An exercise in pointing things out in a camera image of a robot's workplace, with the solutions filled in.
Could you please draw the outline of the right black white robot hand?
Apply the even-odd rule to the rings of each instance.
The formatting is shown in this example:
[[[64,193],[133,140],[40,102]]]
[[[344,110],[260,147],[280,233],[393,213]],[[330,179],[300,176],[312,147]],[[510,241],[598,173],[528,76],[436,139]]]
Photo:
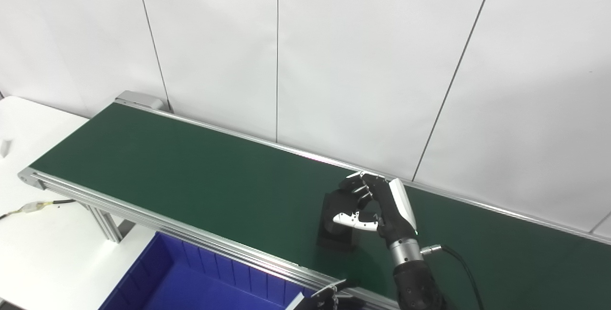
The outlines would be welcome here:
[[[333,224],[377,232],[387,247],[415,239],[417,225],[405,186],[369,171],[347,176],[333,194],[328,218]]]

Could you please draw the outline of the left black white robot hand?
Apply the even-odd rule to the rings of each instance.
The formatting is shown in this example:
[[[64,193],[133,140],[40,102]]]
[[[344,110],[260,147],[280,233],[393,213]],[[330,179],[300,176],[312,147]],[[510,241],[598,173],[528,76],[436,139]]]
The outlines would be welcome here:
[[[364,300],[353,295],[340,295],[343,290],[357,285],[354,279],[343,279],[327,284],[310,296],[299,293],[286,310],[362,310],[366,304]]]

